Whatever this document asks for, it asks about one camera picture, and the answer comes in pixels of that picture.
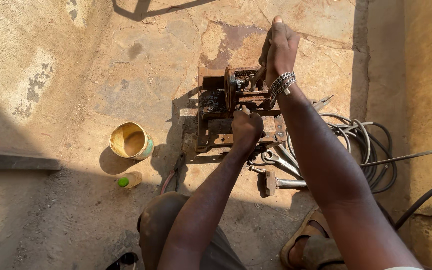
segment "man's fingers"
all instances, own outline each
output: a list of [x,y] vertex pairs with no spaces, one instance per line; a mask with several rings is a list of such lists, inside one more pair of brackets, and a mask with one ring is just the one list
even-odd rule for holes
[[290,49],[297,49],[300,43],[300,35],[293,31],[289,26],[286,26],[286,39]]
[[249,118],[255,118],[255,117],[261,117],[261,116],[257,112],[252,112],[251,114],[249,114]]
[[264,41],[264,45],[262,46],[261,56],[259,57],[259,64],[261,66],[266,66],[263,65],[263,63],[268,63],[267,61],[268,52],[269,52],[269,47],[271,47],[271,43],[269,43],[269,40],[271,39],[271,36],[272,36],[272,29],[270,28],[268,34],[266,35],[266,40]]
[[286,38],[286,25],[283,23],[281,17],[274,17],[271,29],[273,44],[276,44],[277,46],[285,46],[288,44],[288,39]]
[[248,117],[248,114],[246,114],[246,113],[244,113],[242,110],[236,110],[236,111],[234,111],[234,113],[233,113],[233,117],[236,119],[236,118],[239,118],[239,117]]
[[241,111],[247,115],[251,114],[251,111],[248,109],[248,107],[246,107],[246,105],[243,105]]

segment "yellow bucket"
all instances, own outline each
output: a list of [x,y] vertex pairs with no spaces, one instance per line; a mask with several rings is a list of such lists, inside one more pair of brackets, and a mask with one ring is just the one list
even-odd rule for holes
[[109,146],[120,157],[144,160],[153,154],[154,141],[142,126],[126,122],[113,131]]

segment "bracelet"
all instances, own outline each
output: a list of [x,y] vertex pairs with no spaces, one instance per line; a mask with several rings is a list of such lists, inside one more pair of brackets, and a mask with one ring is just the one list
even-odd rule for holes
[[286,72],[286,73],[282,74],[271,85],[271,92],[273,92],[273,90],[276,89],[278,86],[280,86],[284,81],[288,80],[289,78],[294,78],[294,77],[296,77],[296,75],[294,74],[294,71],[291,73]]
[[271,102],[269,104],[269,108],[272,109],[276,104],[276,96],[285,92],[286,96],[290,94],[288,88],[291,84],[296,82],[296,75],[293,72],[286,72],[279,76],[271,85]]

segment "bolt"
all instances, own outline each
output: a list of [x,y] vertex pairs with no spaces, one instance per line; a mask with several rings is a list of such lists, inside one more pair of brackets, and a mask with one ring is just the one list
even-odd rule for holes
[[265,169],[256,169],[254,165],[249,166],[250,171],[257,172],[258,174],[264,174],[266,172]]

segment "knee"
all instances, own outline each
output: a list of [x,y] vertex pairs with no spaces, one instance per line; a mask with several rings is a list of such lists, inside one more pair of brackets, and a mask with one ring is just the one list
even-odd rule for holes
[[171,191],[152,199],[138,219],[137,229],[154,227],[152,224],[173,224],[189,197]]

